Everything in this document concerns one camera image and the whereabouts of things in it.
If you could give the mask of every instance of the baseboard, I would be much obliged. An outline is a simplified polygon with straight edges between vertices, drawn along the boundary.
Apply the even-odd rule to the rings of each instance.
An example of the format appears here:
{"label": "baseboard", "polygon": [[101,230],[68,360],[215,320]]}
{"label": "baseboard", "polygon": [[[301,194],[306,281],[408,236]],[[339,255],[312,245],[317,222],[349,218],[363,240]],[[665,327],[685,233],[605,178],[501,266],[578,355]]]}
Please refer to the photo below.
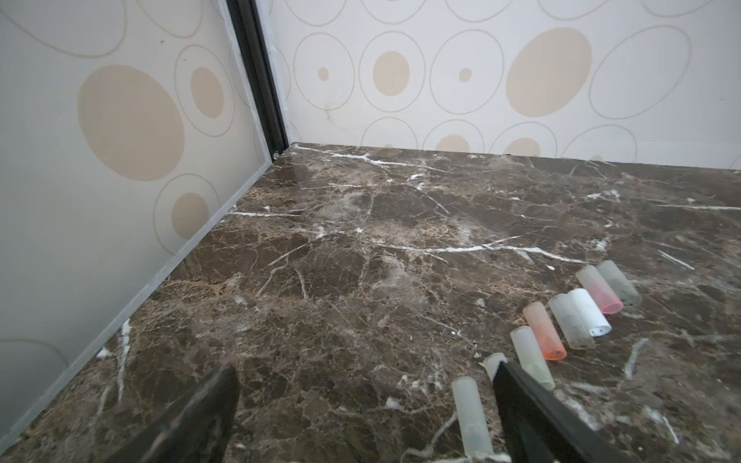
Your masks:
{"label": "baseboard", "polygon": [[219,209],[219,212],[211,217],[206,225],[204,225],[203,228],[193,236],[193,238],[185,243],[185,246],[183,246],[175,256],[170,258],[170,260],[167,261],[167,264],[165,264],[164,267],[155,274],[149,283],[144,286],[144,288],[142,288],[142,290],[139,291],[128,304],[126,304],[126,307],[124,307],[118,316],[114,318],[108,326],[106,326],[106,328],[85,348],[85,350],[82,351],[77,359],[72,362],[70,367],[67,368],[51,386],[49,386],[44,395],[34,402],[31,408],[10,428],[2,439],[0,439],[0,456],[11,445],[15,444],[17,438],[29,426],[29,424],[31,424],[33,420],[36,419],[42,411],[44,411],[49,403],[54,400],[54,397],[56,397],[56,395],[59,394],[70,381],[72,381],[72,378],[82,370],[85,364],[87,364],[87,362],[101,350],[105,343],[108,342],[108,339],[116,334],[116,331],[119,330],[121,325],[123,325],[124,322],[134,314],[134,312],[136,312],[139,306],[147,300],[150,294],[153,293],[154,290],[156,290],[157,287],[167,278],[167,276],[170,275],[175,267],[185,259],[185,256],[187,256],[188,253],[198,245],[203,237],[206,236],[206,234],[210,232],[217,223],[219,223],[229,209],[231,209],[232,206],[234,206],[234,204],[245,195],[247,190],[255,184],[255,182],[263,173],[265,173],[266,170],[268,170],[269,167],[270,161],[266,161],[265,165],[260,167],[260,169],[255,172],[255,174],[252,175],[226,203],[224,203],[221,209]]}

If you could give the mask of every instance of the pink plastic tube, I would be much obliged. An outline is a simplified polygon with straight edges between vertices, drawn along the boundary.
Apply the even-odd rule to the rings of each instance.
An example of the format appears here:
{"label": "pink plastic tube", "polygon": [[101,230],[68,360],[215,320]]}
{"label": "pink plastic tube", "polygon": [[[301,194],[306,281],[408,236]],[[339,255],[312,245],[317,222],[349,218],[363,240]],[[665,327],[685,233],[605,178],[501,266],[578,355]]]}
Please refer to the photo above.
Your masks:
{"label": "pink plastic tube", "polygon": [[622,310],[622,302],[610,288],[595,266],[586,265],[576,272],[576,279],[589,292],[602,313],[618,313]]}
{"label": "pink plastic tube", "polygon": [[535,334],[540,351],[546,360],[563,360],[566,358],[566,349],[563,347],[561,338],[558,336],[556,327],[551,321],[548,312],[540,302],[533,302],[522,311],[525,320]]}

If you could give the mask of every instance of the translucent plastic cylinder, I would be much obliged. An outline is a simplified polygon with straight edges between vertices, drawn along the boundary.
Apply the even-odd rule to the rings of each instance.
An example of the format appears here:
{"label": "translucent plastic cylinder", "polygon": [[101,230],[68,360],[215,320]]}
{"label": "translucent plastic cylinder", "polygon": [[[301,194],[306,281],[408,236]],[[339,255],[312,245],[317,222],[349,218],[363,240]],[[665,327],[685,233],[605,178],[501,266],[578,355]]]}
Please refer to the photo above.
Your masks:
{"label": "translucent plastic cylinder", "polygon": [[568,346],[572,349],[589,349],[594,347],[594,339],[589,333],[587,324],[582,316],[576,311],[576,306],[571,301],[571,297],[565,294],[558,294],[548,301],[548,306],[554,314],[566,338]]}
{"label": "translucent plastic cylinder", "polygon": [[592,336],[604,336],[612,331],[612,326],[599,311],[599,307],[594,303],[592,296],[583,287],[568,292],[568,296],[576,306],[576,311],[582,316],[582,320],[587,325],[589,334]]}
{"label": "translucent plastic cylinder", "polygon": [[610,288],[617,294],[623,305],[626,307],[635,307],[640,305],[641,297],[633,283],[628,280],[623,272],[615,265],[613,261],[604,261],[597,265],[597,271],[605,279]]}
{"label": "translucent plastic cylinder", "polygon": [[563,347],[558,331],[551,321],[551,317],[540,302],[533,302],[522,311],[525,320],[535,334],[540,351],[546,360],[562,360],[566,358],[566,349]]}
{"label": "translucent plastic cylinder", "polygon": [[540,346],[535,339],[533,330],[530,327],[515,328],[510,333],[510,337],[517,352],[519,366],[546,390],[553,390],[556,387],[556,382],[551,376],[548,364],[545,363],[543,353],[540,352]]}
{"label": "translucent plastic cylinder", "polygon": [[452,387],[463,439],[463,451],[470,457],[491,455],[494,448],[491,446],[476,381],[470,376],[461,376],[453,380]]}
{"label": "translucent plastic cylinder", "polygon": [[486,374],[489,375],[489,381],[494,380],[494,376],[496,376],[496,371],[499,369],[499,364],[502,362],[506,362],[507,357],[505,357],[505,354],[501,352],[493,353],[486,359],[484,359],[483,362],[481,362],[481,365],[486,368]]}
{"label": "translucent plastic cylinder", "polygon": [[602,313],[618,313],[623,305],[595,266],[586,265],[576,272],[576,279],[589,292]]}

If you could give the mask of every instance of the marble floor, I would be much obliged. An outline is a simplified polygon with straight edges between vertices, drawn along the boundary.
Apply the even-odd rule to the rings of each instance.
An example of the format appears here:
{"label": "marble floor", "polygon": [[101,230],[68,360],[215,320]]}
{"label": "marble floor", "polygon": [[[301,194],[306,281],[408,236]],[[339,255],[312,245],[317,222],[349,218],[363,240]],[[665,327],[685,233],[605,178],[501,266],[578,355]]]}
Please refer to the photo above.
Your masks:
{"label": "marble floor", "polygon": [[461,375],[505,452],[478,361],[606,258],[644,302],[555,396],[633,461],[737,462],[740,230],[730,170],[294,145],[130,319],[122,381],[116,335],[0,462],[99,461],[225,358],[226,462],[459,457]]}

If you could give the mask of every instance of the wall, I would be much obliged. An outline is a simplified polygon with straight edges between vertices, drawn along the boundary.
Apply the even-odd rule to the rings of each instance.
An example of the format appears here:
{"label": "wall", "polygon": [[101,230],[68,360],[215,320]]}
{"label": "wall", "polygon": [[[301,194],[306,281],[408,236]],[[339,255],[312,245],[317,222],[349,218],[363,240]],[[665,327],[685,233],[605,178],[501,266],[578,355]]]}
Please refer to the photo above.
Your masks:
{"label": "wall", "polygon": [[222,8],[0,1],[0,451],[269,165]]}
{"label": "wall", "polygon": [[741,168],[736,0],[264,0],[294,141]]}

